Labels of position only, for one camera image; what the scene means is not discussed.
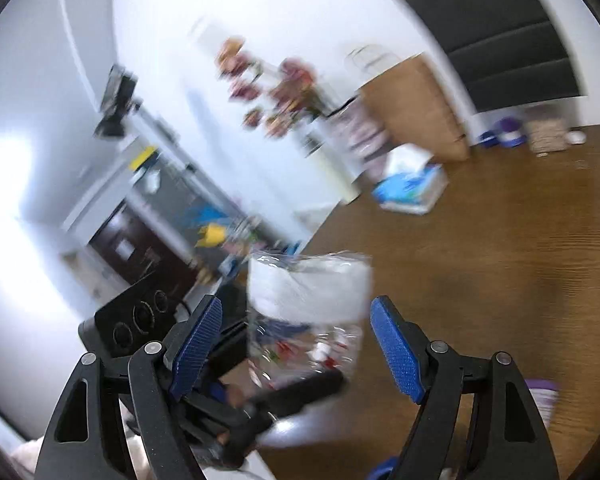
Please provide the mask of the blue pill bottle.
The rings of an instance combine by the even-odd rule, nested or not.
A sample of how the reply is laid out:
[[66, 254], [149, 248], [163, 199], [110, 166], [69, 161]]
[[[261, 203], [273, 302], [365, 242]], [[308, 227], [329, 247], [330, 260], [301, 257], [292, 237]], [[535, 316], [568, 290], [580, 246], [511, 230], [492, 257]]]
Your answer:
[[393, 468], [398, 463], [398, 458], [392, 456], [384, 462], [377, 465], [366, 477], [366, 480], [388, 480], [393, 472]]

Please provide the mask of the purple pill bottle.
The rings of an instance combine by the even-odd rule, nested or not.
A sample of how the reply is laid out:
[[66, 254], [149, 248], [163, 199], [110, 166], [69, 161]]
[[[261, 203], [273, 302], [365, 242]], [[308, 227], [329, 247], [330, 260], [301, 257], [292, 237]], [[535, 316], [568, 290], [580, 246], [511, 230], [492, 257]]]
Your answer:
[[527, 379], [526, 384], [539, 410], [544, 426], [550, 426], [559, 396], [558, 385], [547, 379]]

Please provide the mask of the dark brown door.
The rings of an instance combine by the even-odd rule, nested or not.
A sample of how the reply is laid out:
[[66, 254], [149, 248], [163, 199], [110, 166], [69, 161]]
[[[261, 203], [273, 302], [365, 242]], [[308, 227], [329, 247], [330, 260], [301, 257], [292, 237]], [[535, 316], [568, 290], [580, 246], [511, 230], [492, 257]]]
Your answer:
[[165, 240], [127, 200], [102, 222], [88, 247], [125, 283], [133, 285], [156, 272], [161, 289], [178, 299], [185, 298], [198, 278], [192, 256]]

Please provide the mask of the grey refrigerator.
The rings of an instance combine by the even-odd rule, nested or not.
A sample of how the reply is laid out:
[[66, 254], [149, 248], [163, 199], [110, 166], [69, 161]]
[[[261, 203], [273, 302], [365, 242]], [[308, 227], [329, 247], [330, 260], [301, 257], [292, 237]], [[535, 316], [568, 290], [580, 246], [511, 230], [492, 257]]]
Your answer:
[[131, 205], [190, 266], [234, 280], [257, 240], [251, 219], [195, 167], [179, 167], [158, 148], [130, 162]]

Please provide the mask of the blue tissue box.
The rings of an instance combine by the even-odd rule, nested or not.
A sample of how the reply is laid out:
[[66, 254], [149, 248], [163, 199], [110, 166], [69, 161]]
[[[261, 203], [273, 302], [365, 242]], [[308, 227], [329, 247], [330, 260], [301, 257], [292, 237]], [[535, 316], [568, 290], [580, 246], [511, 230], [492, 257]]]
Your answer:
[[449, 184], [434, 155], [411, 143], [389, 152], [382, 177], [372, 191], [382, 209], [404, 214], [428, 214]]

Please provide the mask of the cream thermos bottle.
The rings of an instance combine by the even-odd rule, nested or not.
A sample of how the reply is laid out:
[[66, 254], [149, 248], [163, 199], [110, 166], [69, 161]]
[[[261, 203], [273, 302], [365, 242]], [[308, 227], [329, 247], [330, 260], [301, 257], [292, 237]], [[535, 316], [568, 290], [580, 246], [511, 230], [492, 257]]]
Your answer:
[[321, 171], [326, 182], [338, 194], [340, 203], [350, 204], [360, 196], [361, 192], [347, 167], [318, 136], [306, 133], [302, 138], [302, 148], [306, 159]]

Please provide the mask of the pink ceramic vase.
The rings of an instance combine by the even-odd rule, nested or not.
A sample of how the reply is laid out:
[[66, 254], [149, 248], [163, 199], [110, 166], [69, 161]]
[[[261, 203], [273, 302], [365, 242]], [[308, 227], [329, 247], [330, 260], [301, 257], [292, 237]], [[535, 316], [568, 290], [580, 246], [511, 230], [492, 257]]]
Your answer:
[[388, 131], [370, 114], [360, 96], [345, 102], [327, 118], [330, 131], [361, 164], [368, 180], [384, 180], [389, 152], [394, 148]]

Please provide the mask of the studio light on stand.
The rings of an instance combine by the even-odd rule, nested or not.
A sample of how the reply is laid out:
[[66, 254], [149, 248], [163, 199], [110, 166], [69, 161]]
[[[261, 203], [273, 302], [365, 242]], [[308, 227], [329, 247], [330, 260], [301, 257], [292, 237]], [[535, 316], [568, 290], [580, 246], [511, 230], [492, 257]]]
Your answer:
[[176, 132], [162, 118], [151, 115], [143, 100], [134, 96], [137, 76], [119, 64], [111, 66], [99, 113], [102, 119], [94, 131], [94, 137], [102, 140], [122, 140], [128, 134], [126, 125], [140, 122], [148, 130], [153, 145], [160, 154], [169, 156], [183, 166], [181, 173], [194, 189], [206, 196], [224, 214], [247, 222], [257, 229], [260, 221], [249, 217], [219, 186], [217, 186], [181, 147]]

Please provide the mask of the dried pink rose bouquet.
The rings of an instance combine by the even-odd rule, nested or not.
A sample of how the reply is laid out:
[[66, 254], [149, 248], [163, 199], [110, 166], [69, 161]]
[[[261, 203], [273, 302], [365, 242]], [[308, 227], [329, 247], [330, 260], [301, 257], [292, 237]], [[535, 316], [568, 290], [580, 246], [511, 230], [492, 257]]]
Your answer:
[[313, 66], [301, 58], [272, 65], [250, 53], [245, 40], [230, 37], [223, 41], [215, 66], [228, 81], [228, 99], [248, 106], [242, 118], [247, 130], [262, 129], [269, 138], [280, 139], [330, 112]]

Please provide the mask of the clear jar with oats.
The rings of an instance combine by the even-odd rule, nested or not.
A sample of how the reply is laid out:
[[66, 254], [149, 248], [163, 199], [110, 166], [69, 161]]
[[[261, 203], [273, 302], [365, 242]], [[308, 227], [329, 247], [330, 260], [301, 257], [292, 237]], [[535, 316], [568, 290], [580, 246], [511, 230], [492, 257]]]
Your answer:
[[534, 154], [562, 152], [568, 148], [568, 129], [562, 118], [529, 120], [526, 131], [529, 148]]

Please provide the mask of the brown paper bag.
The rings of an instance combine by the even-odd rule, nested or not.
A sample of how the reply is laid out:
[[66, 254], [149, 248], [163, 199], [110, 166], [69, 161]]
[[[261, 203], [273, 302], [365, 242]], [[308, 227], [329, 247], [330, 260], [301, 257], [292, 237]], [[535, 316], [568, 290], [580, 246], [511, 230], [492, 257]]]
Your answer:
[[358, 97], [394, 144], [415, 144], [438, 162], [464, 162], [470, 151], [457, 118], [426, 55], [400, 58], [379, 44], [350, 51], [347, 62], [365, 78]]

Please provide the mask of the black paper bag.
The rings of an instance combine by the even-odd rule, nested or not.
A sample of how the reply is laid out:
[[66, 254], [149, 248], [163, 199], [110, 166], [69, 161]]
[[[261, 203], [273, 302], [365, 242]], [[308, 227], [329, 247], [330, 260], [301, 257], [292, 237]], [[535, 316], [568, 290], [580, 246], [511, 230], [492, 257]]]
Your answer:
[[479, 112], [580, 96], [540, 0], [404, 0], [436, 38]]

